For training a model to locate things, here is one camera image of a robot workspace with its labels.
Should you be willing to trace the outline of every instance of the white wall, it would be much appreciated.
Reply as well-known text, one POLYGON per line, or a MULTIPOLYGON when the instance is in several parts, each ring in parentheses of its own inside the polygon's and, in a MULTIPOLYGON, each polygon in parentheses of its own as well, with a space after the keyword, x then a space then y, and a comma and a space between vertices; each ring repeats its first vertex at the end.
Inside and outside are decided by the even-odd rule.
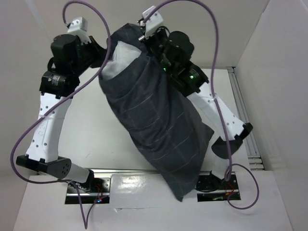
POLYGON ((270 0, 236 76, 295 231, 308 228, 308 1, 270 0))
MULTIPOLYGON (((143 11, 163 0, 86 0, 106 18, 114 32, 127 22, 136 23, 143 11)), ((258 19, 269 0, 201 0, 214 12, 220 29, 220 48, 217 65, 235 66, 240 59, 258 19)), ((33 0, 41 17, 54 37, 65 33, 61 11, 67 0, 33 0)), ((165 25, 171 30, 188 34, 195 46, 192 61, 201 67, 212 64, 214 26, 208 13, 191 2, 175 2, 160 10, 165 25)), ((89 20, 89 34, 105 45, 106 32, 100 19, 90 9, 74 5, 67 11, 67 19, 82 15, 89 20)))
MULTIPOLYGON (((24 1, 3 0, 0 5, 0 229, 11 231, 26 183, 11 170, 9 154, 37 118, 40 78, 51 54, 49 41, 24 1)), ((25 153, 30 139, 20 145, 17 155, 25 153)))

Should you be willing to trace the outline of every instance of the gray cloth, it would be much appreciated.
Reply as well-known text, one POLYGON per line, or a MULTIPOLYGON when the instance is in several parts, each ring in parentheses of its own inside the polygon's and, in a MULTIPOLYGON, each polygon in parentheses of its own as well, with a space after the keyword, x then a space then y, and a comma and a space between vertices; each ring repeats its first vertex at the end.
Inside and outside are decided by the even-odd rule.
POLYGON ((141 51, 114 78, 99 76, 108 103, 146 160, 162 174, 176 199, 183 200, 198 180, 213 130, 203 124, 193 104, 167 80, 136 25, 126 24, 111 37, 141 51))

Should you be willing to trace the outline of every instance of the garment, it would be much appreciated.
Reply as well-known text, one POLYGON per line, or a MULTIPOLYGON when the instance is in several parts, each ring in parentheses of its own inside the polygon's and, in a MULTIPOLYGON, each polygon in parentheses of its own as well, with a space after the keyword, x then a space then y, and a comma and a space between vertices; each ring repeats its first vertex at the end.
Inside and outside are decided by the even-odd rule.
POLYGON ((99 76, 108 103, 139 152, 182 201, 198 180, 213 130, 168 80, 126 24, 111 36, 112 57, 99 76))

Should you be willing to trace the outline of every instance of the dark gray fabric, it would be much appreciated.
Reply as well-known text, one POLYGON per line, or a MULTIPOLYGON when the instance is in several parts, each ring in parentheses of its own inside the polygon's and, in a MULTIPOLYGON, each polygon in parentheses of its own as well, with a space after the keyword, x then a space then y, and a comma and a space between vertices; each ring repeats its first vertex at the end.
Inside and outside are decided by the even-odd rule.
POLYGON ((196 186, 214 132, 192 103, 168 84, 157 60, 138 41, 141 35, 139 27, 130 24, 112 35, 112 51, 123 41, 142 53, 113 79, 100 76, 99 83, 140 153, 182 201, 196 186))

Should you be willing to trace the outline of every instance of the plaid cloth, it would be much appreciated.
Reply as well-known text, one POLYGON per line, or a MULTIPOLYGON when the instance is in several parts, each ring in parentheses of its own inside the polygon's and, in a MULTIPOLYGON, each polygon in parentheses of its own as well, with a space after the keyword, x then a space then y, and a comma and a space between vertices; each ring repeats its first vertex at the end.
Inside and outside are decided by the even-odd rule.
POLYGON ((120 123, 146 160, 162 174, 176 199, 195 188, 213 130, 193 104, 169 85, 163 68, 138 41, 139 26, 126 24, 111 37, 141 50, 124 71, 100 86, 120 123))

